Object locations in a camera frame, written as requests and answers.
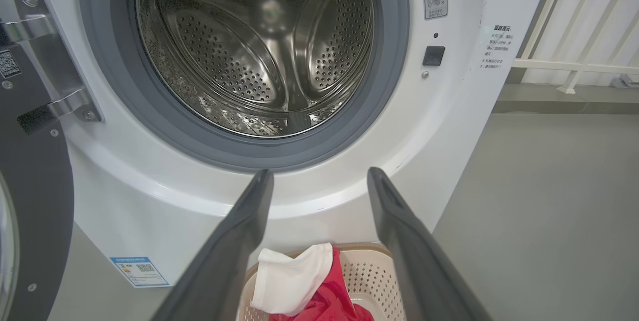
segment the warning label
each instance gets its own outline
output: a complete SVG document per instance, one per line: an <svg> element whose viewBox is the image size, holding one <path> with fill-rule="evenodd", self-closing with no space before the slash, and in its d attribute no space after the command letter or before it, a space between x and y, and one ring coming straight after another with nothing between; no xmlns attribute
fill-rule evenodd
<svg viewBox="0 0 639 321"><path fill-rule="evenodd" d="M147 257L112 257L110 259L134 287L170 286Z"/></svg>
<svg viewBox="0 0 639 321"><path fill-rule="evenodd" d="M489 35L486 51L484 51L484 56L479 64L480 69L502 68L504 52L511 50L511 44L513 43L514 37L509 33L510 31L511 27L508 25L495 25Z"/></svg>

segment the laundry basket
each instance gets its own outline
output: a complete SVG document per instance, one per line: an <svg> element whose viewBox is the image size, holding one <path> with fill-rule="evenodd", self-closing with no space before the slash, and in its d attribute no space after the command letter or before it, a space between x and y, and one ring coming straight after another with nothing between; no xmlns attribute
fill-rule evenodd
<svg viewBox="0 0 639 321"><path fill-rule="evenodd" d="M368 310L375 321L405 321L404 305L390 252L376 244L335 246L340 250L342 273L351 301ZM269 319L269 314L250 306L257 271L258 266L255 265L247 274L240 298L238 321Z"/></svg>

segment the gray floor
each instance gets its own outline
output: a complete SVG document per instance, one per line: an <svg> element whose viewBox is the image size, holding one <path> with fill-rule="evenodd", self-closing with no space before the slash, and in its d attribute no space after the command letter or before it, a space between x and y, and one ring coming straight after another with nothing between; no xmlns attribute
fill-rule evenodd
<svg viewBox="0 0 639 321"><path fill-rule="evenodd" d="M494 114L434 235L496 321L639 319L639 116ZM50 321L144 321L74 229Z"/></svg>
<svg viewBox="0 0 639 321"><path fill-rule="evenodd" d="M147 321L168 288L134 289L77 226L48 321Z"/></svg>
<svg viewBox="0 0 639 321"><path fill-rule="evenodd" d="M575 92L549 84L505 84L493 113L639 115L639 88L576 86Z"/></svg>

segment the qr code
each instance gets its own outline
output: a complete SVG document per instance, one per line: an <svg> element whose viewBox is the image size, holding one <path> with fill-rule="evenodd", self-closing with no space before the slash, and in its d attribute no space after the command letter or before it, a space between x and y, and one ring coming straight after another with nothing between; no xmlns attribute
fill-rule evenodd
<svg viewBox="0 0 639 321"><path fill-rule="evenodd" d="M136 265L136 266L143 273L154 273L155 272L155 269L153 268L153 266L150 266L149 264L141 264L141 265Z"/></svg>
<svg viewBox="0 0 639 321"><path fill-rule="evenodd" d="M10 78L22 73L9 50L0 51L0 73L2 73L4 78Z"/></svg>

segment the red garment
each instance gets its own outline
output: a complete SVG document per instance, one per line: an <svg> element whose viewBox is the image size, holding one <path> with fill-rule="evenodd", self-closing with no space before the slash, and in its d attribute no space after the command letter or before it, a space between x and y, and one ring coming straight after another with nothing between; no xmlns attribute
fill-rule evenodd
<svg viewBox="0 0 639 321"><path fill-rule="evenodd" d="M333 266L326 279L302 312L290 317L282 314L269 316L269 321L374 321L368 310L353 305L346 291L339 249L333 246Z"/></svg>

